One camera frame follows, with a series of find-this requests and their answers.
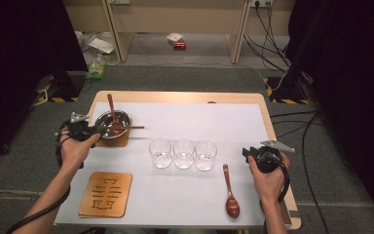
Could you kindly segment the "person's left hand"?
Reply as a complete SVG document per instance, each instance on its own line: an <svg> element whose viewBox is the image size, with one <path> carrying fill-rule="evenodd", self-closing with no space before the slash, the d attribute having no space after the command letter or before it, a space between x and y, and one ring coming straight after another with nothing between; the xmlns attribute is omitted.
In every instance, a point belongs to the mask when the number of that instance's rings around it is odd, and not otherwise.
<svg viewBox="0 0 374 234"><path fill-rule="evenodd" d="M61 168L78 170L99 138L100 134L94 134L84 141L78 141L71 136L62 135L59 140Z"/></svg>

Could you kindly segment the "square wooden coaster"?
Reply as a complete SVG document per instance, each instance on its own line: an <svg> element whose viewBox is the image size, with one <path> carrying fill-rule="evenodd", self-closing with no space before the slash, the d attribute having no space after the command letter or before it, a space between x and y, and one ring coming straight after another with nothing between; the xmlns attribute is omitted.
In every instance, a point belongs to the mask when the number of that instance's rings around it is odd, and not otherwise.
<svg viewBox="0 0 374 234"><path fill-rule="evenodd" d="M97 146L125 147L128 144L131 132L128 130L130 124L125 122L120 122L118 124L106 122L97 123L96 125L101 130L101 138L96 143Z"/></svg>
<svg viewBox="0 0 374 234"><path fill-rule="evenodd" d="M80 217L122 217L126 213L132 174L91 174L78 210Z"/></svg>

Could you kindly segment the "brown wooden spoon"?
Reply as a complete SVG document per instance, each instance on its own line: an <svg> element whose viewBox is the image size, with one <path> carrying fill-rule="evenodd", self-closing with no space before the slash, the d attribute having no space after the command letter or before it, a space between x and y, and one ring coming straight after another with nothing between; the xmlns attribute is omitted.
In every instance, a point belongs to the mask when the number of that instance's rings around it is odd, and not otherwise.
<svg viewBox="0 0 374 234"><path fill-rule="evenodd" d="M226 212L229 217L238 218L240 215L240 206L232 191L230 174L229 174L229 166L227 164L223 165L223 174L224 174L227 191L228 191L228 197L227 197L226 204L225 204Z"/></svg>
<svg viewBox="0 0 374 234"><path fill-rule="evenodd" d="M114 131L114 133L118 133L121 130L120 128L122 126L120 125L120 123L118 122L117 117L116 117L115 108L114 108L114 101L113 101L112 95L107 94L107 99L108 99L110 112L111 112L111 116L112 116L112 130Z"/></svg>

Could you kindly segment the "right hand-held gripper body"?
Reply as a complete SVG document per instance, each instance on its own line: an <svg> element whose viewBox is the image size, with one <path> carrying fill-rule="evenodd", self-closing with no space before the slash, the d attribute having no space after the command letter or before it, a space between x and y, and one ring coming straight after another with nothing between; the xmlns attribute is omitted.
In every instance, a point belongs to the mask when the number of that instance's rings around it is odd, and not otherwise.
<svg viewBox="0 0 374 234"><path fill-rule="evenodd" d="M256 164L260 172L271 173L282 164L281 152L294 153L295 149L278 140L261 141L262 146L258 148Z"/></svg>

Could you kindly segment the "white wall socket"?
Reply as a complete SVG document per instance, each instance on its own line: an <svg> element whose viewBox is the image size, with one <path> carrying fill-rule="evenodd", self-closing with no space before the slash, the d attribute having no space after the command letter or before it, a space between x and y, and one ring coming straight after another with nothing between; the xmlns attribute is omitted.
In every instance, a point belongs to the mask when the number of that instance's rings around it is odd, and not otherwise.
<svg viewBox="0 0 374 234"><path fill-rule="evenodd" d="M274 0L250 0L252 8L268 8L273 5Z"/></svg>

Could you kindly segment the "white table mat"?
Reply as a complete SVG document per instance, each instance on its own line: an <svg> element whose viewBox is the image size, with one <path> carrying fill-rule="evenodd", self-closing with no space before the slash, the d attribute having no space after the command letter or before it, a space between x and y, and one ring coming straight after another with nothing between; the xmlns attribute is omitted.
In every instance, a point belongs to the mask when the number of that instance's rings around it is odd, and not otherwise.
<svg viewBox="0 0 374 234"><path fill-rule="evenodd" d="M133 120L125 147L97 146L71 183L56 224L132 227L250 228L262 225L264 215L253 179L242 155L267 139L265 122L256 104L130 103L119 108ZM155 138L171 142L212 141L217 147L214 166L206 172L191 166L154 166L149 145ZM226 212L228 197L223 165L229 166L238 218ZM121 218L82 218L78 210L94 172L130 173L132 182L126 213Z"/></svg>

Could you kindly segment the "clear drinking glass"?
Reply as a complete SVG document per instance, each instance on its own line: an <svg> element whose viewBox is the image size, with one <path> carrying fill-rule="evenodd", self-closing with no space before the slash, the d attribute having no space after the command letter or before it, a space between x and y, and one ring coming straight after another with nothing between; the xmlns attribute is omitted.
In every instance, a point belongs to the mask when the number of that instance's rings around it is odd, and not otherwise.
<svg viewBox="0 0 374 234"><path fill-rule="evenodd" d="M182 170L192 166L194 161L195 145L191 140L182 139L174 143L173 148L175 165Z"/></svg>
<svg viewBox="0 0 374 234"><path fill-rule="evenodd" d="M166 139L157 138L151 141L149 145L149 152L152 156L152 161L157 168L166 168L171 162L171 144Z"/></svg>
<svg viewBox="0 0 374 234"><path fill-rule="evenodd" d="M214 165L217 147L211 141L202 141L196 145L196 167L201 171L209 171Z"/></svg>

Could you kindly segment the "black curtain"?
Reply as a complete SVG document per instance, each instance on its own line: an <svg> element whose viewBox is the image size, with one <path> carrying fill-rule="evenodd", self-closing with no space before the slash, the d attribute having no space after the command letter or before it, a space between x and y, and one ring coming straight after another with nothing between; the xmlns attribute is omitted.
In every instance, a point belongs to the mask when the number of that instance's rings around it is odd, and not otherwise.
<svg viewBox="0 0 374 234"><path fill-rule="evenodd" d="M0 0L0 150L42 78L86 69L63 0Z"/></svg>
<svg viewBox="0 0 374 234"><path fill-rule="evenodd" d="M303 70L345 159L374 202L374 0L295 0L287 56L317 35Z"/></svg>

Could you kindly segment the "white paper box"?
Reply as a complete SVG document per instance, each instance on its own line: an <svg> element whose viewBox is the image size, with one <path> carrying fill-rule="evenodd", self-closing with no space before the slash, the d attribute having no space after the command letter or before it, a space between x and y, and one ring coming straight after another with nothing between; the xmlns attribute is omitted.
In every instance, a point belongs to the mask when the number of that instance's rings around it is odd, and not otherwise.
<svg viewBox="0 0 374 234"><path fill-rule="evenodd" d="M95 48L95 49L98 49L99 51L101 51L102 53L105 53L105 54L111 54L113 51L114 51L114 45L107 42L107 41L104 41L104 40L101 40L97 37L93 37L88 45L92 48Z"/></svg>

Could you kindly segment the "beige wooden desk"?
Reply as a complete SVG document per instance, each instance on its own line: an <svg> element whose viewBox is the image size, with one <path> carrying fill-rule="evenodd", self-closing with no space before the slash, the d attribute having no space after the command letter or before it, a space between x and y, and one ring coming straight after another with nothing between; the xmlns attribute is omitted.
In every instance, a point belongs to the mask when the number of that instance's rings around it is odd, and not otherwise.
<svg viewBox="0 0 374 234"><path fill-rule="evenodd" d="M104 0L120 61L136 33L223 34L230 61L239 61L249 0Z"/></svg>

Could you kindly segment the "stainless steel bowl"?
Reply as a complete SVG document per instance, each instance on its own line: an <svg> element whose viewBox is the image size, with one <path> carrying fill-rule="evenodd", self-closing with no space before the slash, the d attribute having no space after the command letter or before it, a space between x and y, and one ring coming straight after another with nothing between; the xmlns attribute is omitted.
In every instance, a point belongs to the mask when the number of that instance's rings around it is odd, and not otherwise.
<svg viewBox="0 0 374 234"><path fill-rule="evenodd" d="M120 130L112 130L114 121L117 121L120 124ZM121 137L127 132L126 127L131 124L131 118L126 112L121 110L115 111L115 118L113 118L110 111L106 111L95 120L94 124L98 127L103 128L103 130L101 131L102 138L112 139Z"/></svg>

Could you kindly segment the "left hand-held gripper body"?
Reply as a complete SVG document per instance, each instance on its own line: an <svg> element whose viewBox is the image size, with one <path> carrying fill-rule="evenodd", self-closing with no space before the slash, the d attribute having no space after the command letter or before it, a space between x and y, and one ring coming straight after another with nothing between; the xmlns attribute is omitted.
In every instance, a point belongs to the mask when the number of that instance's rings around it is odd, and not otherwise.
<svg viewBox="0 0 374 234"><path fill-rule="evenodd" d="M57 135L68 135L75 140L83 141L91 135L89 133L89 116L72 112L70 117L61 124Z"/></svg>

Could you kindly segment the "person's right hand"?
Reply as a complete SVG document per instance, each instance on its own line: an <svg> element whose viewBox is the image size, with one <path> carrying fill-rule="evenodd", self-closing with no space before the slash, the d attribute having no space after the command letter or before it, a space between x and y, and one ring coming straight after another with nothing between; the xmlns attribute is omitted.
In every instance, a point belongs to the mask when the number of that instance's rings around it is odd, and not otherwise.
<svg viewBox="0 0 374 234"><path fill-rule="evenodd" d="M267 208L268 206L277 205L284 187L284 174L281 168L276 168L274 171L264 174L259 171L253 157L249 156L247 160L253 177L254 187L263 207Z"/></svg>

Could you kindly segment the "black stand base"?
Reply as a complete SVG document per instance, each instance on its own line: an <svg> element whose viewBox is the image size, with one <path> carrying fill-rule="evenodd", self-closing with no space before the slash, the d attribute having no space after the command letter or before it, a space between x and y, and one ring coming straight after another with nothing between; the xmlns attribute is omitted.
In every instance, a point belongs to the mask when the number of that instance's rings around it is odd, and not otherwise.
<svg viewBox="0 0 374 234"><path fill-rule="evenodd" d="M78 100L85 83L82 71L67 71L61 78L50 74L37 85L36 102L75 102Z"/></svg>
<svg viewBox="0 0 374 234"><path fill-rule="evenodd" d="M283 77L263 79L268 98L274 103L308 104L309 100L298 81L286 81Z"/></svg>

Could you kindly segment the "green plastic packet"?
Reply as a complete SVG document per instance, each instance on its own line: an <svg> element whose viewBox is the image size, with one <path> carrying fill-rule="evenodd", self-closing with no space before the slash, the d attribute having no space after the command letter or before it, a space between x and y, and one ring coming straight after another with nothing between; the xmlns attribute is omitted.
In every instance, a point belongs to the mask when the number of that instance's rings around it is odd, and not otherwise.
<svg viewBox="0 0 374 234"><path fill-rule="evenodd" d="M106 63L102 54L98 54L96 59L88 64L87 80L101 80L104 77Z"/></svg>

